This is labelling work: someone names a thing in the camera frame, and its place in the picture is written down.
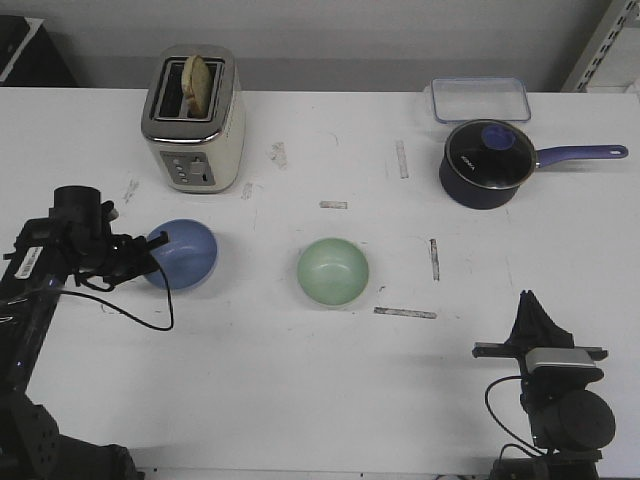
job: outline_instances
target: label sticker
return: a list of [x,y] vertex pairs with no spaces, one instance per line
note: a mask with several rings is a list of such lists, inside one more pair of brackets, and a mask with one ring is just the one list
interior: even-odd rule
[[18,280],[26,280],[29,278],[43,249],[43,246],[29,248],[14,277]]

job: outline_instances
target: stain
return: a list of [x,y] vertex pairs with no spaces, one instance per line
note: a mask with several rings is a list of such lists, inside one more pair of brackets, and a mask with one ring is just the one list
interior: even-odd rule
[[409,178],[407,154],[404,150],[404,142],[402,140],[396,140],[396,155],[398,156],[398,166],[400,167],[400,178]]
[[440,260],[438,260],[438,244],[436,239],[429,240],[429,247],[431,250],[431,267],[433,269],[433,280],[435,282],[440,281]]
[[243,200],[249,200],[252,195],[253,195],[253,183],[247,182],[244,184],[244,187],[242,188],[242,196],[240,198],[242,198]]
[[335,133],[333,133],[333,132],[325,132],[325,133],[328,133],[329,135],[331,135],[333,137],[333,139],[336,142],[336,147],[340,146],[340,140],[338,140],[338,136]]
[[509,257],[504,257],[504,261],[507,264],[507,275],[509,276],[509,285],[513,288],[513,276],[511,275],[511,264],[509,263]]
[[287,152],[284,149],[284,142],[276,142],[271,145],[269,158],[280,170],[285,170],[287,168],[289,162],[287,161]]
[[140,182],[138,180],[131,179],[129,180],[129,186],[127,187],[127,191],[124,193],[122,199],[124,203],[129,203],[129,201],[133,198],[133,195],[136,193],[136,190],[140,186]]
[[102,303],[100,304],[100,309],[102,310],[102,313],[106,313],[107,315],[115,315],[116,312],[114,312],[111,309],[107,309]]
[[349,207],[347,202],[336,202],[333,200],[322,200],[320,208],[335,208],[337,210],[346,210]]
[[405,308],[375,307],[373,309],[373,313],[378,313],[381,315],[398,315],[402,317],[414,317],[414,318],[428,318],[428,319],[438,318],[438,314],[435,312],[425,312],[422,310],[407,310]]

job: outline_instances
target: cream toaster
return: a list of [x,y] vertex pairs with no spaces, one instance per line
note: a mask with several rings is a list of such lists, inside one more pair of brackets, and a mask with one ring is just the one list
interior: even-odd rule
[[238,174],[245,130],[231,52],[211,45],[165,50],[147,93],[141,128],[170,186],[190,193],[229,187]]

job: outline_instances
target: lid knob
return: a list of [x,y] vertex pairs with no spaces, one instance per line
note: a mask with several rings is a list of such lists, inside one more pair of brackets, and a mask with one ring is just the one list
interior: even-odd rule
[[509,150],[516,142],[511,130],[496,123],[484,127],[480,136],[484,146],[491,150]]

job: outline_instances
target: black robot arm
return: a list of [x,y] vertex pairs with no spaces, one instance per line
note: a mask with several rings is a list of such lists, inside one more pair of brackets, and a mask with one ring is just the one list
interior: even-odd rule
[[490,479],[597,480],[599,449],[613,440],[616,426],[609,406],[586,386],[604,377],[595,362],[608,352],[575,346],[573,335],[553,323],[528,291],[520,296],[507,341],[476,343],[472,354],[517,360],[520,403],[539,454],[530,459],[498,459]]
[[[27,221],[15,252],[5,255],[11,261],[0,282],[0,478],[64,478],[75,471],[70,462],[81,457],[93,458],[91,468],[104,470],[111,456],[122,454],[59,435],[51,415],[25,394],[69,276],[76,285],[109,291],[158,270],[149,252],[168,241],[166,234],[153,242],[114,235],[110,222],[116,217],[112,202],[100,203],[98,190],[58,188],[49,216]],[[89,283],[93,277],[105,287]]]

